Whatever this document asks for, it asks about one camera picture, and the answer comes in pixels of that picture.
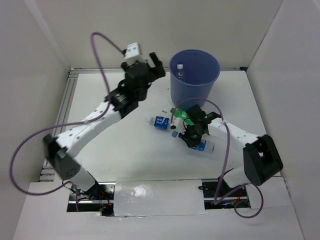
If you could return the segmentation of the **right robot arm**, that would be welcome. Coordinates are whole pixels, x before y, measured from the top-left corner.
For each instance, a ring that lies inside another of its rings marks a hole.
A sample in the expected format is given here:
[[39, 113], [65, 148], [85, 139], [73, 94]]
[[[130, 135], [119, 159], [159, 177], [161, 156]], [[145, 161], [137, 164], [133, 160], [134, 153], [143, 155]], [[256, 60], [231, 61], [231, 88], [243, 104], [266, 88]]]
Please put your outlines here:
[[[186, 110], [192, 124], [179, 137], [189, 148], [198, 146], [203, 136], [212, 136], [227, 143], [222, 172], [218, 177], [215, 198], [230, 196], [237, 187], [261, 186], [284, 168], [273, 138], [249, 133], [216, 112], [206, 113], [197, 104]], [[230, 148], [242, 154], [240, 167], [227, 169]]]

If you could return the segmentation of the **clear bottle blue-white cap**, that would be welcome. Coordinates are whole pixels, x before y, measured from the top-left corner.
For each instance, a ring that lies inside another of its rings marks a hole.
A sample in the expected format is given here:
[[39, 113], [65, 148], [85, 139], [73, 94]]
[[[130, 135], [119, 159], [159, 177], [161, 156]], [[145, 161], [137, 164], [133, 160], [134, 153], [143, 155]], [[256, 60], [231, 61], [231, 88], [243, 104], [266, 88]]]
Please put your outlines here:
[[182, 63], [178, 64], [176, 66], [176, 77], [180, 80], [183, 81], [184, 80], [184, 65]]

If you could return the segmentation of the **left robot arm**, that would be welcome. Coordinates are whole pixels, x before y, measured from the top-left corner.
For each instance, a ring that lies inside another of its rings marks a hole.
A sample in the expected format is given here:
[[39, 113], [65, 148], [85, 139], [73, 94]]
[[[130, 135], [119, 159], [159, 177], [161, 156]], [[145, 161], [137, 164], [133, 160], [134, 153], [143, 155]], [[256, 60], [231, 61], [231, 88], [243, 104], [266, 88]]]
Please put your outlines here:
[[125, 72], [124, 79], [83, 120], [84, 124], [74, 126], [57, 136], [47, 134], [43, 138], [46, 159], [55, 172], [63, 181], [70, 180], [88, 200], [97, 197], [100, 186], [97, 180], [81, 166], [76, 157], [106, 128], [134, 111], [139, 106], [139, 102], [146, 99], [152, 82], [166, 75], [163, 63], [156, 53], [151, 52], [149, 56], [154, 67], [150, 67], [142, 60], [136, 60], [132, 65], [126, 62], [121, 64]]

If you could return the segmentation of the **large bottle blue label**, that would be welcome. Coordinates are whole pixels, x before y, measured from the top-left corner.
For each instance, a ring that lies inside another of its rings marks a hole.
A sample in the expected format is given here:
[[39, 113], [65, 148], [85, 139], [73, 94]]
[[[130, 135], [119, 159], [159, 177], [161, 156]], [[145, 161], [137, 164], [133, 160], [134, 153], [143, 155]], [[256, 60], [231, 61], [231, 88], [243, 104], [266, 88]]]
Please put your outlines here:
[[152, 116], [149, 124], [160, 131], [168, 131], [171, 126], [171, 120], [166, 116]]

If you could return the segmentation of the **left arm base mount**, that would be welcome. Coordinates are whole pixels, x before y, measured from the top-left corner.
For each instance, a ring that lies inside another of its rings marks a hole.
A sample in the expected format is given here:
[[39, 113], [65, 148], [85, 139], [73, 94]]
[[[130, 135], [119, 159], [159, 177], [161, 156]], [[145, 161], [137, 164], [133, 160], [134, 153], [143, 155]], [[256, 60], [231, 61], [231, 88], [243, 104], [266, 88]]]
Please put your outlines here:
[[100, 182], [96, 193], [85, 193], [74, 185], [66, 186], [69, 197], [67, 213], [98, 213], [103, 217], [114, 216], [114, 194], [116, 182]]

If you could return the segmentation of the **small bottle blue label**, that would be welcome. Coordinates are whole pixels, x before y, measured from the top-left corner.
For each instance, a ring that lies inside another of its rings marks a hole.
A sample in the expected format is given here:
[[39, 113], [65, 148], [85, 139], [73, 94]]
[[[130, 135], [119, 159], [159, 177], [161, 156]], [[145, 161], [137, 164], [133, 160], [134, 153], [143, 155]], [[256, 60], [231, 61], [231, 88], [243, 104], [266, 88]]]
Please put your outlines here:
[[203, 153], [212, 154], [215, 149], [215, 143], [213, 142], [213, 138], [211, 136], [203, 136], [200, 143], [196, 146], [191, 147], [191, 149], [200, 151]]

